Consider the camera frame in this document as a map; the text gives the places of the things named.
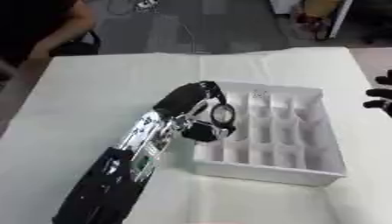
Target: white tabletop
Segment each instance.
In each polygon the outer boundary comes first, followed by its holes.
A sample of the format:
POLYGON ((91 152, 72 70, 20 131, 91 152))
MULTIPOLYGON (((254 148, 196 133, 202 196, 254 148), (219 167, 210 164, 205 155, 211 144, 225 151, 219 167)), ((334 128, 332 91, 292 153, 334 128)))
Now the white tabletop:
POLYGON ((0 222, 50 223, 99 155, 172 89, 200 79, 323 88, 348 178, 327 188, 209 178, 179 139, 124 223, 392 223, 392 121, 347 49, 57 58, 0 141, 0 222))

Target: robotic arm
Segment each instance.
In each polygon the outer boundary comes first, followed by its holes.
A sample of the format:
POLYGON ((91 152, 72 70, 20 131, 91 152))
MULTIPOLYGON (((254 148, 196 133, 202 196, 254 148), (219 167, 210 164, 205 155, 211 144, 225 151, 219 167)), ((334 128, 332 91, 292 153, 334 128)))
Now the robotic arm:
POLYGON ((175 136, 211 142, 231 135, 234 120, 235 110, 215 82, 178 87, 97 159, 68 194, 53 223, 122 223, 154 172, 155 161, 175 136), (211 110, 211 122, 197 120, 213 98, 219 103, 211 110))

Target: white plastic tray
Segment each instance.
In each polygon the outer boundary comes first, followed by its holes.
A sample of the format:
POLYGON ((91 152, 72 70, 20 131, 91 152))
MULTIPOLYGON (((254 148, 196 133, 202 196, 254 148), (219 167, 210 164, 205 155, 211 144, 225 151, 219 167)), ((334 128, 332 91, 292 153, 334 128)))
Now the white plastic tray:
MULTIPOLYGON (((320 89, 218 84, 235 108, 237 131, 222 141, 196 143, 196 173, 307 186, 345 176, 320 89)), ((215 103, 208 103, 202 120, 215 103)))

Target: person's hand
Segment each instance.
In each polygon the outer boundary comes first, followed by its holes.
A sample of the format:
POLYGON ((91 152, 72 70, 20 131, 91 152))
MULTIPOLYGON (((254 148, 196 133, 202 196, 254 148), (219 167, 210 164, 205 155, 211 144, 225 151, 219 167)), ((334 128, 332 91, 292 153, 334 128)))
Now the person's hand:
MULTIPOLYGON (((375 81, 382 85, 392 86, 392 70, 388 70, 387 76, 378 76, 375 81)), ((374 88, 369 89, 366 94, 368 96, 381 97, 379 100, 367 101, 363 106, 367 109, 378 108, 383 109, 392 117, 392 89, 374 88)))
POLYGON ((50 58, 49 49, 40 43, 36 44, 29 55, 29 60, 40 60, 50 58))

